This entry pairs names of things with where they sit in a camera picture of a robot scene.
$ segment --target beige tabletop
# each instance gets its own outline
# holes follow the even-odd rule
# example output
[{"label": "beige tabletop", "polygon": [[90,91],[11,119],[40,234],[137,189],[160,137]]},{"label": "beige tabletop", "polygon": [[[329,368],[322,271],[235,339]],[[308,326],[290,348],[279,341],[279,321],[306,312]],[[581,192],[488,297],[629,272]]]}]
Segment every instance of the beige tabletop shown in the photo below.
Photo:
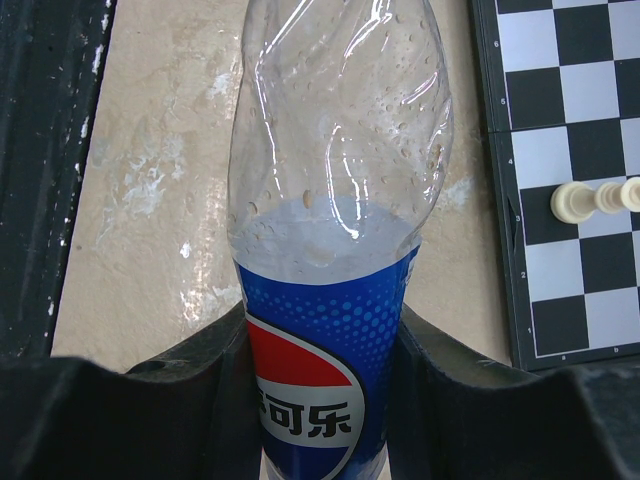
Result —
[{"label": "beige tabletop", "polygon": [[[470,347],[508,362],[467,3],[432,2],[450,70],[455,144],[406,301]],[[55,355],[123,371],[240,300],[225,196],[246,6],[119,1]]]}]

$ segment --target chessboard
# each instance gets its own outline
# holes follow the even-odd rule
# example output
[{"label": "chessboard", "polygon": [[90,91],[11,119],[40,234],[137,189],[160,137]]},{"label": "chessboard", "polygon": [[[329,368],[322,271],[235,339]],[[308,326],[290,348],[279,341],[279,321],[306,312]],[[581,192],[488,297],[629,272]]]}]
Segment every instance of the chessboard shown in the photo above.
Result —
[{"label": "chessboard", "polygon": [[640,215],[555,189],[640,176],[640,0],[474,0],[511,323],[526,370],[640,354]]}]

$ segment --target bottle label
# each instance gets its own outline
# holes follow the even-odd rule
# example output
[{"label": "bottle label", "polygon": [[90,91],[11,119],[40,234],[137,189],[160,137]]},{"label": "bottle label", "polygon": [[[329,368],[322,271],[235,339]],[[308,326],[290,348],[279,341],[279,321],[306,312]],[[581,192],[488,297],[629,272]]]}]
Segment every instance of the bottle label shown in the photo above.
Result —
[{"label": "bottle label", "polygon": [[283,478],[356,478],[379,460],[392,348],[417,251],[331,285],[278,282],[238,266],[263,445]]}]

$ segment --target white chess piece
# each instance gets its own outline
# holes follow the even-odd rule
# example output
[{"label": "white chess piece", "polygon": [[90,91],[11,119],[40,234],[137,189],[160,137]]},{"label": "white chess piece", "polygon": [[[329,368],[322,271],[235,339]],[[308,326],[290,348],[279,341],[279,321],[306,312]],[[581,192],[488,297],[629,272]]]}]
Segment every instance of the white chess piece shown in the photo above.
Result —
[{"label": "white chess piece", "polygon": [[640,212],[640,178],[622,185],[607,182],[595,191],[582,182],[565,183],[551,197],[551,210],[564,223],[582,223],[596,210],[614,214],[624,209]]}]

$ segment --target transparent plastic bottle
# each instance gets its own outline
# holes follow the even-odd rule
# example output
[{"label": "transparent plastic bottle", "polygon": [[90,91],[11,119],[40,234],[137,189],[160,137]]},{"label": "transparent plastic bottle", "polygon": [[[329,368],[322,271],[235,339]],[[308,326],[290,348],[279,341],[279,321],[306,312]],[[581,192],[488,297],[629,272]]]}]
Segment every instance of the transparent plastic bottle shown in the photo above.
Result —
[{"label": "transparent plastic bottle", "polygon": [[453,116],[424,0],[252,0],[229,167],[272,479],[377,478]]}]

